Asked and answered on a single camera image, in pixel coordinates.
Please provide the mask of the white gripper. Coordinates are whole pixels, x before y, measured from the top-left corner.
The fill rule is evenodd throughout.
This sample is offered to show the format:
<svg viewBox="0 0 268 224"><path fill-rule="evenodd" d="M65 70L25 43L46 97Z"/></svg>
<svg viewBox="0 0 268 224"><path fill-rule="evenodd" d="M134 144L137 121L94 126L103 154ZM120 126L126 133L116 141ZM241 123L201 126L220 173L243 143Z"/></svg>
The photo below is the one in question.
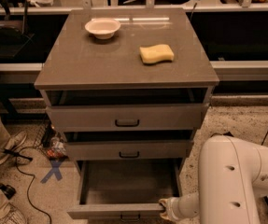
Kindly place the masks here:
<svg viewBox="0 0 268 224"><path fill-rule="evenodd" d="M163 207L163 211L160 213L161 218L177 222L181 218L179 210L179 199L176 197L168 199L159 199L159 204Z"/></svg>

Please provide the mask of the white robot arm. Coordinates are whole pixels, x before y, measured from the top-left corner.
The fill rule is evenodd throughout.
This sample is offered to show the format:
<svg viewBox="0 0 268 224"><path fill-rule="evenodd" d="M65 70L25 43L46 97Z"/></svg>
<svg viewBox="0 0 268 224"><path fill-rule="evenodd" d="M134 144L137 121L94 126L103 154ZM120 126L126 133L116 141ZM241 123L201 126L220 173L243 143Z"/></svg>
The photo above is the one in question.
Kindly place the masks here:
<svg viewBox="0 0 268 224"><path fill-rule="evenodd" d="M161 217L180 221L198 216L201 224L261 224L256 200L268 195L268 147L215 135L203 144L198 191L161 199Z"/></svg>

